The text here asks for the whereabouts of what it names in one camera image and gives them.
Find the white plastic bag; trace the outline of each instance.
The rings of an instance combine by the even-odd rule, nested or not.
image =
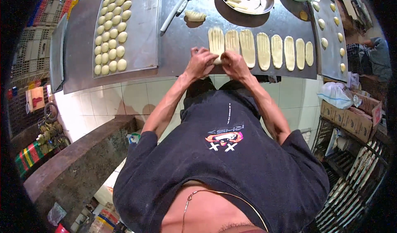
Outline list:
[[[342,83],[325,83],[320,88],[317,96],[339,109],[347,109],[353,105],[353,96],[350,90],[346,90],[345,85]]]

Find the chain necklace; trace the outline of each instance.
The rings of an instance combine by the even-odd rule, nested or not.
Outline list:
[[[258,217],[261,219],[262,224],[265,226],[266,231],[269,232],[269,231],[268,231],[268,228],[267,228],[266,225],[265,225],[265,222],[263,221],[262,217],[259,215],[258,211],[257,211],[250,203],[248,203],[247,201],[243,200],[242,198],[240,198],[240,197],[238,197],[238,196],[236,196],[236,195],[233,195],[233,194],[230,194],[230,193],[227,193],[227,192],[218,192],[218,191],[214,191],[214,190],[203,189],[203,190],[194,191],[194,192],[193,192],[192,194],[190,194],[190,196],[187,198],[186,206],[185,206],[185,211],[183,212],[182,233],[183,233],[183,231],[185,230],[185,214],[186,214],[187,206],[189,205],[189,202],[192,200],[192,196],[193,196],[193,195],[195,195],[195,194],[198,193],[198,192],[203,192],[203,191],[204,191],[204,192],[217,193],[217,194],[226,194],[226,195],[230,195],[230,196],[233,196],[233,197],[235,197],[235,198],[241,199],[241,200],[244,201],[247,205],[251,206],[251,208],[256,212],[256,214],[258,215]]]

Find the black t-shirt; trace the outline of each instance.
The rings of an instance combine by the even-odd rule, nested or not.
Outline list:
[[[159,232],[178,189],[189,180],[245,199],[269,232],[299,232],[329,192],[327,174],[299,130],[280,146],[241,97],[227,91],[190,106],[159,145],[154,132],[142,133],[117,178],[114,205],[131,230]],[[245,202],[224,197],[263,228]]]

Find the plastic bag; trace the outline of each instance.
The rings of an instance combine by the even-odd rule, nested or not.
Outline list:
[[[61,221],[65,216],[66,211],[57,202],[55,202],[47,215],[47,219],[53,226],[58,226],[59,221]]]
[[[347,90],[342,83],[325,83],[320,88],[317,96],[339,109],[347,109],[353,105],[353,96],[350,90]]]

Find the man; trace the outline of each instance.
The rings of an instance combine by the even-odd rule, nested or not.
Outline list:
[[[323,166],[242,56],[221,56],[230,84],[200,89],[217,57],[191,49],[185,72],[127,153],[113,201],[135,232],[299,232],[325,203]],[[181,125],[157,145],[186,90]]]
[[[352,72],[380,82],[391,78],[389,47],[383,38],[373,37],[363,44],[348,44],[347,59]]]

